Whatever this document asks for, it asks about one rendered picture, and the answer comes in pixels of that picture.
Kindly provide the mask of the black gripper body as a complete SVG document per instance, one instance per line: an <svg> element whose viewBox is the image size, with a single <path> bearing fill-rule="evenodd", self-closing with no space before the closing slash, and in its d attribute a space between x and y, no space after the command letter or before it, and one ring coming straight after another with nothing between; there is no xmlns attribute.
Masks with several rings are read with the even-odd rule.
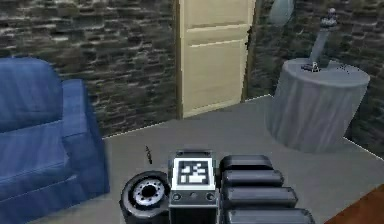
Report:
<svg viewBox="0 0 384 224"><path fill-rule="evenodd" d="M169 224L170 185L162 171L145 171L127 181L120 209L125 224Z"/></svg>

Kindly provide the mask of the blue sofa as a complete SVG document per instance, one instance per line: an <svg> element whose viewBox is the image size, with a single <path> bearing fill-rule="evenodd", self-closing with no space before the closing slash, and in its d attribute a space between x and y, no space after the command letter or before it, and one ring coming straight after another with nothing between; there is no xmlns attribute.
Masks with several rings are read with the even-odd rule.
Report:
<svg viewBox="0 0 384 224"><path fill-rule="evenodd" d="M27 224L110 191L86 85L46 61L0 58L0 224Z"/></svg>

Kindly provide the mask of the cream room door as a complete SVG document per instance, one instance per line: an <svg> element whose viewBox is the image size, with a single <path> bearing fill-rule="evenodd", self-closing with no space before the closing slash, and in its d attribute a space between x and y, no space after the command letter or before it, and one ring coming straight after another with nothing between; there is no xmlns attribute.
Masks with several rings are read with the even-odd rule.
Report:
<svg viewBox="0 0 384 224"><path fill-rule="evenodd" d="M178 0L183 118L241 102L257 0Z"/></svg>

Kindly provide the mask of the grey round draped table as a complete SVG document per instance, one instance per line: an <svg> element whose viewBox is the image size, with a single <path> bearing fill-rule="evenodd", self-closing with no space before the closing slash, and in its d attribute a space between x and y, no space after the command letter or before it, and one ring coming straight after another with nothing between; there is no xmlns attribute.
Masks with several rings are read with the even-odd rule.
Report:
<svg viewBox="0 0 384 224"><path fill-rule="evenodd" d="M267 113L267 128L284 146L301 152L337 150L370 82L363 70L331 61L306 70L306 58L283 63Z"/></svg>

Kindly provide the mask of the small dark object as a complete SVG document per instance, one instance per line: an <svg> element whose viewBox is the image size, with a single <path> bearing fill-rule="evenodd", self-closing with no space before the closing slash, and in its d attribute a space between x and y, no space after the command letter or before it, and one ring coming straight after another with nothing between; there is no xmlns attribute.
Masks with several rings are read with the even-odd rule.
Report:
<svg viewBox="0 0 384 224"><path fill-rule="evenodd" d="M319 72L320 68L318 67L318 64L316 62L312 62L311 64L305 64L302 65L301 68L306 71L310 72Z"/></svg>

